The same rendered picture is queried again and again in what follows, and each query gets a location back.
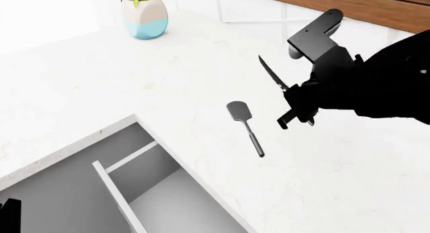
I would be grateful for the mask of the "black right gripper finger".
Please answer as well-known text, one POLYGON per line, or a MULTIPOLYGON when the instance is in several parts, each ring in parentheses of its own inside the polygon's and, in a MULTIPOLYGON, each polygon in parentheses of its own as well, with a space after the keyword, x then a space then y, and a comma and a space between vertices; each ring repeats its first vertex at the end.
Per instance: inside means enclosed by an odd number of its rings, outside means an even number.
POLYGON ((299 85, 286 89, 283 96, 290 106, 290 109, 277 120, 283 130, 288 129, 288 123, 294 118, 297 118, 299 122, 314 126, 314 116, 317 114, 318 108, 312 104, 299 85))
POLYGON ((314 62, 332 47, 338 46, 330 36, 340 27, 342 19, 342 11, 329 9, 303 27, 287 40, 290 57, 292 59, 305 57, 314 62))

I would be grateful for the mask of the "black kitchen knife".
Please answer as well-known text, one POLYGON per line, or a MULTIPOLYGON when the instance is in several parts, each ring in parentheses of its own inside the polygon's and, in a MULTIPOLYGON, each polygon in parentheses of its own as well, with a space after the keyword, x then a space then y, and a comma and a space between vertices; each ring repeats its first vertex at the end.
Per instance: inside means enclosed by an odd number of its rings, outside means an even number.
MULTIPOLYGON (((269 68, 269 66, 265 63, 265 61, 261 58, 260 55, 258 55, 258 58, 263 68, 267 71, 269 76, 273 79, 273 81, 275 81, 275 83, 278 85, 278 87, 280 87, 283 94, 285 95, 289 87, 272 71, 272 69, 269 68)), ((287 130, 288 123, 294 118, 296 118, 296 114, 293 112, 292 109, 290 109, 282 117, 280 117, 277 122, 283 130, 287 130)))

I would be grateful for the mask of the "white open drawer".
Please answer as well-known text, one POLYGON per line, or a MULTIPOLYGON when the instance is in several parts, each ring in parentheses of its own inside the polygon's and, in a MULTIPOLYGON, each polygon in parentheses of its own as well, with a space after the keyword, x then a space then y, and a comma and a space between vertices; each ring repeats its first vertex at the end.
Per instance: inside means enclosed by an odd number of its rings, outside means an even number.
POLYGON ((131 233, 248 233, 158 142, 92 165, 131 233))

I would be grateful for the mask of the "dark grey spatula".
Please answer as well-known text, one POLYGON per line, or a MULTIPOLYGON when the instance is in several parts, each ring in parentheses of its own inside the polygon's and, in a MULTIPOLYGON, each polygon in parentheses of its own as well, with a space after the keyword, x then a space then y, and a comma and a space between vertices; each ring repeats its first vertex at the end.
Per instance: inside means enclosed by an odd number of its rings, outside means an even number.
POLYGON ((243 101, 231 101, 226 105, 226 107, 229 111, 229 114, 231 115, 231 118, 234 121, 242 122, 244 124, 249 134, 249 138, 251 139, 255 150, 257 151, 257 154, 260 158, 263 158, 265 156, 265 153, 260 143, 258 142, 258 139, 256 138, 255 134, 252 132, 252 129, 247 123, 247 120, 252 118, 248 105, 243 101))

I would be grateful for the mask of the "brown wooden cabinet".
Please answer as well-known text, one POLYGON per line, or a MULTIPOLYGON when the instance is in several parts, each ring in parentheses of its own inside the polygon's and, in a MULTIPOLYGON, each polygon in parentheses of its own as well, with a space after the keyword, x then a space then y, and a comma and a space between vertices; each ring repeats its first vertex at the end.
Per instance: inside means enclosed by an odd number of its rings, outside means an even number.
POLYGON ((430 29, 430 0, 274 0, 327 11, 339 9, 345 17, 410 33, 430 29))

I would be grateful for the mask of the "white and blue plant pot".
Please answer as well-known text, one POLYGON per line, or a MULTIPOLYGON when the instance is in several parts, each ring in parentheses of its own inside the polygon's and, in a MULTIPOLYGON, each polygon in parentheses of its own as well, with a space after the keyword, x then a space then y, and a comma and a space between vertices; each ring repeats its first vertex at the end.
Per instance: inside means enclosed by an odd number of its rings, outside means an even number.
POLYGON ((161 0, 122 0, 122 17, 128 33, 141 40, 155 39, 167 29, 168 13, 161 0))

